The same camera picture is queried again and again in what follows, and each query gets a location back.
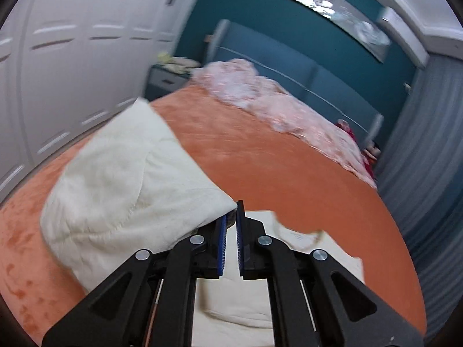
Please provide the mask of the grey blue curtain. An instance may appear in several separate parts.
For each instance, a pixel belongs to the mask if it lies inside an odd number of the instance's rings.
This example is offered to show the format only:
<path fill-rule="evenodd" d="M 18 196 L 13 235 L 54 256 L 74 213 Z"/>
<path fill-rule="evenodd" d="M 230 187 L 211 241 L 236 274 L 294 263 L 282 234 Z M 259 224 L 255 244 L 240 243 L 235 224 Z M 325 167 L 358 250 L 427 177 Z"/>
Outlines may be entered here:
<path fill-rule="evenodd" d="M 432 55 L 417 72 L 376 175 L 418 274 L 430 342 L 462 299 L 461 60 Z"/>

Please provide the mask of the blue upholstered headboard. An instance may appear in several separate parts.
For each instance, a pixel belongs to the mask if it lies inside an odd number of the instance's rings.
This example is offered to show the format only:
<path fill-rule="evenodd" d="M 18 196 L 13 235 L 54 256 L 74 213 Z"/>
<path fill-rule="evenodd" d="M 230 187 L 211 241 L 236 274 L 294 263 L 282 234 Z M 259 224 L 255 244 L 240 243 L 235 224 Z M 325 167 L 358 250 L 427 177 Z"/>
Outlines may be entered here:
<path fill-rule="evenodd" d="M 353 88 L 303 53 L 222 19 L 207 46 L 204 63 L 233 59 L 250 61 L 258 74 L 276 81 L 332 123 L 346 120 L 361 143 L 376 139 L 384 117 Z"/>

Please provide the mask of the pink floral quilt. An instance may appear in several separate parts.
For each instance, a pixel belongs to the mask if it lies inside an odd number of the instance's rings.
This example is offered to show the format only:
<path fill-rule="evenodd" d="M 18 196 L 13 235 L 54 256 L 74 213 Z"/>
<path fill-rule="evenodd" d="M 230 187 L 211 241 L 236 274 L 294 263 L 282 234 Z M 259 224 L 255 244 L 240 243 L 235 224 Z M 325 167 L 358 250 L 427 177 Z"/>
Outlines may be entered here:
<path fill-rule="evenodd" d="M 212 62 L 193 70 L 191 81 L 219 101 L 268 123 L 277 132 L 296 136 L 369 186 L 377 187 L 346 120 L 330 122 L 279 83 L 258 74 L 250 61 Z"/>

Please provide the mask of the red plush toy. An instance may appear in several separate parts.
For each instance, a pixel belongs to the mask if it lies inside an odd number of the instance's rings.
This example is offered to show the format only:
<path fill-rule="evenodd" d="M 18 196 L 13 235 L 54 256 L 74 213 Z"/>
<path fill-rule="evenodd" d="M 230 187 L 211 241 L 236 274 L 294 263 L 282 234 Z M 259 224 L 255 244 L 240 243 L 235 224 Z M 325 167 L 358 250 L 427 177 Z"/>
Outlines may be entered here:
<path fill-rule="evenodd" d="M 376 179 L 374 174 L 374 167 L 376 166 L 378 158 L 381 155 L 380 147 L 375 143 L 375 141 L 372 140 L 367 143 L 361 143 L 360 140 L 355 136 L 355 133 L 351 129 L 349 123 L 347 123 L 347 121 L 344 119 L 338 119 L 335 125 L 343 131 L 347 132 L 347 134 L 352 137 L 352 139 L 359 147 L 361 154 L 363 155 L 363 163 L 366 171 L 373 179 Z"/>

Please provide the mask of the dark blue nightstand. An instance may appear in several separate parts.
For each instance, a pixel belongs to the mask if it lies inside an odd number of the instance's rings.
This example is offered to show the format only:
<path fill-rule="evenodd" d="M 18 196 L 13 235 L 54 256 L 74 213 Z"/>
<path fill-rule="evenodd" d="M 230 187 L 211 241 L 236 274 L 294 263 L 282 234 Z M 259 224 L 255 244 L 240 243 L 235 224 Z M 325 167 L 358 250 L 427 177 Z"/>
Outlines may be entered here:
<path fill-rule="evenodd" d="M 143 98 L 152 102 L 183 88 L 189 79 L 190 74 L 177 74 L 161 65 L 153 65 L 148 72 Z"/>

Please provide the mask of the wide framed wall picture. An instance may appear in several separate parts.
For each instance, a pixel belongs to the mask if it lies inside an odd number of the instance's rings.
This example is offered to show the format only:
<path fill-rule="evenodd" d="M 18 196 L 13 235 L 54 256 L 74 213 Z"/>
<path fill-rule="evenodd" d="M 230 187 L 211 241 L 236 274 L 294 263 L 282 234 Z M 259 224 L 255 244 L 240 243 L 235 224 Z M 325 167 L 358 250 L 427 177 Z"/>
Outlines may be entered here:
<path fill-rule="evenodd" d="M 392 43 L 388 35 L 346 0 L 293 0 L 324 16 L 383 63 Z"/>

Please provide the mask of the yellow items on nightstand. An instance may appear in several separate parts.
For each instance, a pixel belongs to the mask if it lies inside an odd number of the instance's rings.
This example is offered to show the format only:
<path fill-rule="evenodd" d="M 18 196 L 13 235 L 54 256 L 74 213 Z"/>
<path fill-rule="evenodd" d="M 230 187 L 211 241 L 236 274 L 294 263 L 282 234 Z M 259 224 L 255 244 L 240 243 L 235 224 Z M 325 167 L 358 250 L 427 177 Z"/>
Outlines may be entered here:
<path fill-rule="evenodd" d="M 189 74 L 192 70 L 201 67 L 200 62 L 186 57 L 171 56 L 161 52 L 157 56 L 158 65 L 175 74 Z"/>

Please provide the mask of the cream white puffer jacket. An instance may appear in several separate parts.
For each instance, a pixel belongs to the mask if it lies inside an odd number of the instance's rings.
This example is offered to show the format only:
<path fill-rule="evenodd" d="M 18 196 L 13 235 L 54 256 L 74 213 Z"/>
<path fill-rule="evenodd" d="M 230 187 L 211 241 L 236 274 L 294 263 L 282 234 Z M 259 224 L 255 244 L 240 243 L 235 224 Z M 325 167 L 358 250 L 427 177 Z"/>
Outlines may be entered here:
<path fill-rule="evenodd" d="M 97 132 L 67 165 L 40 218 L 45 243 L 87 290 L 130 255 L 169 250 L 232 209 L 143 99 Z M 197 285 L 194 346 L 272 346 L 268 285 L 238 273 L 229 230 L 225 273 Z"/>

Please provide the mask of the white panelled wardrobe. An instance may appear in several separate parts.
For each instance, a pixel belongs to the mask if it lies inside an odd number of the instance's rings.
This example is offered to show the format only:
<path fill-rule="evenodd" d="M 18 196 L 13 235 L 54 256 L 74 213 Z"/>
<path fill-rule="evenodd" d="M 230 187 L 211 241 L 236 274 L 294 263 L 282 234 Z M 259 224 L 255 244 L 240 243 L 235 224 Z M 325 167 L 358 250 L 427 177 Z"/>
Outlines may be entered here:
<path fill-rule="evenodd" d="M 141 96 L 197 0 L 1 0 L 1 196 Z"/>

